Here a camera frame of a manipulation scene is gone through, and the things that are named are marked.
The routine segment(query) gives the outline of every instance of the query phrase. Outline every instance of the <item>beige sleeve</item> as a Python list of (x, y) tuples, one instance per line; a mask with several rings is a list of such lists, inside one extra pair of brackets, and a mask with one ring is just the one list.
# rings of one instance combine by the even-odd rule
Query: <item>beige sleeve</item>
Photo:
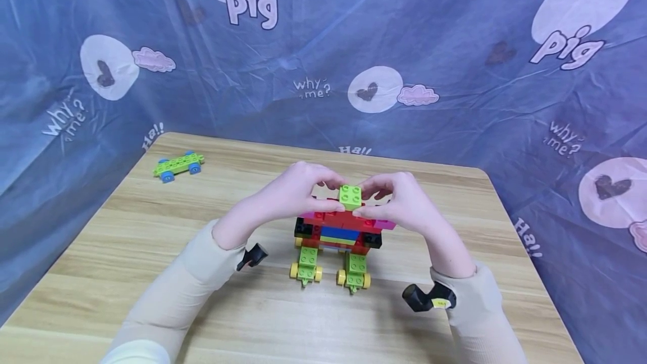
[(456, 307), (447, 310), (461, 364), (527, 364), (502, 307), (492, 271), (481, 263), (468, 279), (452, 279), (431, 268), (431, 278), (451, 288)]
[(108, 352), (125, 343), (159, 344), (174, 363), (184, 336), (209, 296), (229, 280), (243, 259), (244, 245), (223, 250), (207, 224), (133, 306)]

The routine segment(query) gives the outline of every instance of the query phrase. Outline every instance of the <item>yellow wheel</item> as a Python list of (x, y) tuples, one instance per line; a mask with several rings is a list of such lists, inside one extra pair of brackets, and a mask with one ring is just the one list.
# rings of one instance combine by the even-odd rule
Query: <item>yellow wheel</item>
[(337, 285), (346, 283), (346, 270), (337, 270)]
[(324, 275), (324, 269), (322, 266), (316, 266), (315, 268), (315, 281), (319, 283), (322, 280), (322, 275)]
[(364, 273), (364, 284), (362, 288), (369, 288), (371, 286), (371, 275), (368, 273)]
[(297, 278), (298, 273), (299, 273), (299, 263), (294, 262), (292, 263), (292, 266), (290, 266), (290, 278), (291, 279)]

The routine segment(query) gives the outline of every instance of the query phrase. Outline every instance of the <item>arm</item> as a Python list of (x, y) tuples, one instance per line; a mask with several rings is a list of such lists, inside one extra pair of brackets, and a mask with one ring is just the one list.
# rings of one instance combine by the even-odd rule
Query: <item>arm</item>
[(343, 211), (339, 202), (311, 197), (315, 184), (332, 189), (343, 182), (323, 166), (298, 162), (206, 225), (136, 302), (101, 364), (175, 363), (189, 327), (234, 273), (252, 232), (303, 212)]
[[(133, 306), (102, 364), (135, 357), (142, 363), (175, 362), (193, 320), (234, 273), (247, 237), (262, 223), (248, 213), (253, 204), (253, 199), (242, 201), (196, 234)], [(221, 238), (214, 236), (218, 234), (227, 248), (218, 245)]]
[(383, 206), (353, 213), (367, 219), (391, 220), (425, 237), (431, 278), (451, 288), (456, 306), (447, 310), (461, 364), (527, 364), (522, 347), (502, 308), (494, 275), (472, 260), (451, 224), (440, 214), (410, 173), (380, 174), (360, 184), (362, 198), (381, 199)]
[(447, 310), (461, 364), (527, 364), (502, 308), (502, 296), (488, 267), (473, 262), (457, 233), (445, 228), (427, 234), (431, 278), (451, 288), (456, 307)]

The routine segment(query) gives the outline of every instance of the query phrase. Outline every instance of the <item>blue fabric backdrop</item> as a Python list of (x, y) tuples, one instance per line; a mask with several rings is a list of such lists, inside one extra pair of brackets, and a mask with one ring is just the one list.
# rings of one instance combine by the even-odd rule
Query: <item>blue fabric backdrop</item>
[(0, 0), (0, 323), (165, 131), (484, 169), (587, 364), (647, 346), (646, 0)]

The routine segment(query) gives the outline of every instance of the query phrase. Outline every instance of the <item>pink lego brick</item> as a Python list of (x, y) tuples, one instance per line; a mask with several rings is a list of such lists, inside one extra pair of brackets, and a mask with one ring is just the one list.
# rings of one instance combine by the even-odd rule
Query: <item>pink lego brick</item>
[(378, 229), (393, 229), (395, 228), (395, 223), (391, 221), (386, 221), (386, 220), (375, 220), (375, 223), (373, 225), (374, 227)]

